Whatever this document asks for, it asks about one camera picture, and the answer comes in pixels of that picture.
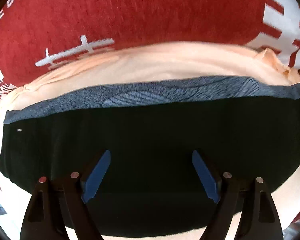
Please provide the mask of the peach fabric sheet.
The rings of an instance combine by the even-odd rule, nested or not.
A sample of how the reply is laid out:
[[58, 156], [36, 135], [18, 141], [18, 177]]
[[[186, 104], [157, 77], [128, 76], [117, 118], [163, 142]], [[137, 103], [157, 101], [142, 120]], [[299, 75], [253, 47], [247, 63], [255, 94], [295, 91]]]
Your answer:
[[[72, 90], [94, 85], [185, 79], [207, 75], [249, 76], [268, 85], [300, 83], [295, 68], [281, 63], [276, 54], [224, 44], [197, 42], [163, 43], [109, 51], [73, 61], [0, 100], [0, 151], [3, 120], [7, 110], [21, 110], [33, 103], [56, 98]], [[30, 194], [0, 172], [0, 203], [7, 215], [0, 225], [12, 239], [19, 239], [21, 217]], [[272, 193], [283, 229], [300, 211], [300, 168]]]

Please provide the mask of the red blanket white characters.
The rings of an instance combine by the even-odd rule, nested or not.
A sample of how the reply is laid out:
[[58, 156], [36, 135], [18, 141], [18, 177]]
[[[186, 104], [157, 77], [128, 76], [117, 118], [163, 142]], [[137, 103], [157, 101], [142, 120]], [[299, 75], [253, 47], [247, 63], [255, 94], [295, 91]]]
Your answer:
[[300, 5], [297, 0], [1, 0], [0, 100], [73, 61], [176, 42], [270, 49], [300, 75]]

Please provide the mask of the black pants blue patterned waistband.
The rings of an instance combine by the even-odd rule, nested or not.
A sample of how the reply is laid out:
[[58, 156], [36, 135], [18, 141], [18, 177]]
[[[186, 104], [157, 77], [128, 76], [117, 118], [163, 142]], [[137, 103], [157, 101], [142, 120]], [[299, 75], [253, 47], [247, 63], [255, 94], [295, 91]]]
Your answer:
[[300, 168], [300, 83], [206, 76], [75, 90], [6, 113], [0, 171], [32, 196], [40, 178], [83, 174], [106, 150], [86, 203], [102, 237], [206, 229], [216, 204], [193, 152], [218, 174], [263, 178], [272, 194]]

